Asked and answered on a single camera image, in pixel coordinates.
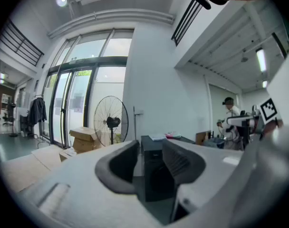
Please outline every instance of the fluorescent light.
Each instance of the fluorescent light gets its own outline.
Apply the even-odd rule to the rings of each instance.
[[[5,79],[5,74],[0,73],[0,79]]]
[[[67,5],[67,0],[56,0],[56,3],[58,4],[58,6],[64,7],[65,5]]]
[[[256,50],[256,52],[257,52],[258,60],[260,63],[260,71],[265,72],[266,71],[266,60],[265,60],[264,50],[262,48],[260,48],[260,49]]]
[[[267,81],[263,81],[263,88],[267,87]]]

